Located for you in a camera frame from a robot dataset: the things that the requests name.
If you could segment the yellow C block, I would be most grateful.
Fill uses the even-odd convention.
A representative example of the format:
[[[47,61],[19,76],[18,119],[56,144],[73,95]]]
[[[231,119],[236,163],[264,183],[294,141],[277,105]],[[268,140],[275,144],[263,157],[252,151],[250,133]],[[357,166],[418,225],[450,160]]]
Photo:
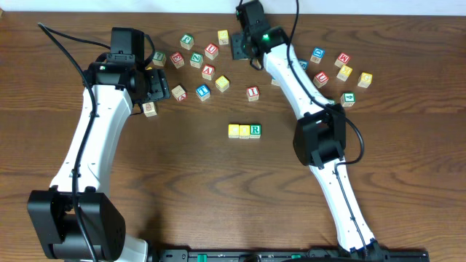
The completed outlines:
[[[229,124],[228,136],[229,138],[238,138],[240,136],[240,126],[238,124]]]

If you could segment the yellow O block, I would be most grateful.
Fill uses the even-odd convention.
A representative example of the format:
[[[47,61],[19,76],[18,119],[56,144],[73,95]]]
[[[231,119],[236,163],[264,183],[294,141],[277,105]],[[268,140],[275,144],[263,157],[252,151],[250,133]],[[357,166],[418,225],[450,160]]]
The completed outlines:
[[[250,125],[241,124],[239,126],[239,138],[240,139],[249,139],[250,138]]]

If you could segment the green R block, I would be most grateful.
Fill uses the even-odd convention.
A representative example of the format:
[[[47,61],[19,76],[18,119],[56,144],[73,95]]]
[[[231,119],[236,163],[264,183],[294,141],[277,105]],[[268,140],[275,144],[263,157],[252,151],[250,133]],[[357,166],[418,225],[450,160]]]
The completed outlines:
[[[261,137],[261,125],[260,124],[251,124],[250,125],[250,138],[259,139]]]

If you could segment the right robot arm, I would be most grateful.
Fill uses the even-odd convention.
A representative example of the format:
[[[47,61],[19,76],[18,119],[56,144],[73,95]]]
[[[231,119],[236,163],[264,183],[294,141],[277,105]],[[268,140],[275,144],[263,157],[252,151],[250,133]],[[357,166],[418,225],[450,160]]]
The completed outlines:
[[[347,175],[346,128],[355,125],[342,105],[330,104],[301,67],[292,35],[272,27],[259,1],[241,1],[236,16],[242,31],[234,37],[232,56],[249,59],[280,84],[296,115],[293,149],[316,177],[336,226],[336,261],[383,261],[384,253],[366,224]]]

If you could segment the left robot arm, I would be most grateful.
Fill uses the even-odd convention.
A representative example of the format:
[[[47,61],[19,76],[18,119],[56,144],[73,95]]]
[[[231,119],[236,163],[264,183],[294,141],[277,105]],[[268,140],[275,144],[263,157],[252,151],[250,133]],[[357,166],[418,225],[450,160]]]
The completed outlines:
[[[83,106],[66,158],[50,187],[31,192],[27,211],[44,254],[64,261],[156,261],[151,244],[130,236],[109,198],[122,128],[133,109],[148,117],[170,97],[161,69],[149,68],[149,35],[115,27],[111,42],[81,70]]]

